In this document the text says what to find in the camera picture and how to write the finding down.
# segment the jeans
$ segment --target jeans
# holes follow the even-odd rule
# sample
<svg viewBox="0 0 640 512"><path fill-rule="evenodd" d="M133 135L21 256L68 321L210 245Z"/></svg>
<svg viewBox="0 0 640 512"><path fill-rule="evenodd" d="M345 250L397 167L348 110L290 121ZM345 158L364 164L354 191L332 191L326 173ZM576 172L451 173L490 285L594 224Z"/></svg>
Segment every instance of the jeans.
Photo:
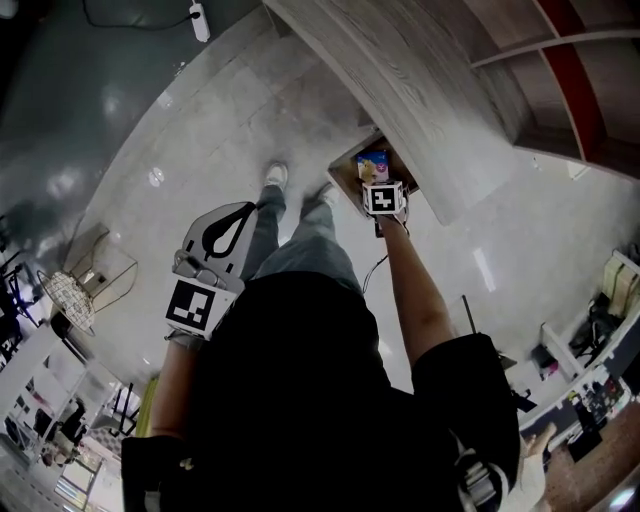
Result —
<svg viewBox="0 0 640 512"><path fill-rule="evenodd" d="M258 222L242 270L244 281L279 272L318 272L362 295L349 256L338 245L331 207L323 201L305 203L291 240L278 246L278 222L286 210L284 193L270 185L262 189Z"/></svg>

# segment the snack package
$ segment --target snack package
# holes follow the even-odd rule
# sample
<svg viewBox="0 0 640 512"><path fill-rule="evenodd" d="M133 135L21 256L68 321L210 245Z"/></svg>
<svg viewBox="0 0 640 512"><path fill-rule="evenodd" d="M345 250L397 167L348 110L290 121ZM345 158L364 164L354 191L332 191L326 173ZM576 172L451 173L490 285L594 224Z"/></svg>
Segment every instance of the snack package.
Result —
<svg viewBox="0 0 640 512"><path fill-rule="evenodd" d="M357 157L358 176L367 185L389 180L389 162L386 151L361 153Z"/></svg>

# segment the white tile floor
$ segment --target white tile floor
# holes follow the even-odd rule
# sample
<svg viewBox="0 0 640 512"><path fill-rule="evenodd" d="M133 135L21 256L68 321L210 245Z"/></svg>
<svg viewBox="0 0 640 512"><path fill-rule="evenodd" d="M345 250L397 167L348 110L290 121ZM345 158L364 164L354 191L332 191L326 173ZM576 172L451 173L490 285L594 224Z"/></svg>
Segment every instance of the white tile floor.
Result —
<svg viewBox="0 0 640 512"><path fill-rule="evenodd" d="M327 165L366 135L357 109L303 43L275 36L262 11L187 66L124 144L80 229L102 222L140 262L132 292L97 316L96 338L88 340L110 371L144 383L160 368L171 262L191 222L222 204L256 200L264 168L283 160L290 186L281 237L288 237L303 194L317 190ZM562 330L587 303L611 250L635 234L640 188L594 170L572 181L553 159L540 159L541 169L525 153L517 161L511 182L448 227L414 194L409 227L460 332L468 331L466 294L479 329L520 358L537 343L542 322ZM149 181L154 167L165 176L159 187ZM383 243L346 201L335 218L363 279L384 255ZM366 298L391 381L410 389L388 266L376 271ZM340 347L327 349L339 357Z"/></svg>

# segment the forearm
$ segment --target forearm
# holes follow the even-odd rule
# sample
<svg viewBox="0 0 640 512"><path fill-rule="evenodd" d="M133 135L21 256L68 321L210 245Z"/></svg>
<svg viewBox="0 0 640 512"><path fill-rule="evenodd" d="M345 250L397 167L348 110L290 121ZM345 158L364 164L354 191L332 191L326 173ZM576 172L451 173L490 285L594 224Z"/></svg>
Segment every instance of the forearm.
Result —
<svg viewBox="0 0 640 512"><path fill-rule="evenodd" d="M151 408L151 435L184 439L197 352L169 342Z"/></svg>
<svg viewBox="0 0 640 512"><path fill-rule="evenodd" d="M416 361L440 343L453 338L447 307L399 223L380 222L387 244L393 295L409 362Z"/></svg>

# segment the power strip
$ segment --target power strip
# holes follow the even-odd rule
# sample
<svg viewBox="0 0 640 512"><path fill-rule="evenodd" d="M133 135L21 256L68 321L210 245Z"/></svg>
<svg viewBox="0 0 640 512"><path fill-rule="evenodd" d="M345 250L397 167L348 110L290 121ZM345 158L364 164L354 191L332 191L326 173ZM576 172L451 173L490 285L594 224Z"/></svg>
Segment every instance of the power strip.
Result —
<svg viewBox="0 0 640 512"><path fill-rule="evenodd" d="M189 7L189 12L192 15L199 14L199 16L191 18L191 23L193 24L193 31L196 33L196 39L206 43L211 37L211 33L209 32L209 24L204 15L202 4L198 4L194 0L193 5Z"/></svg>

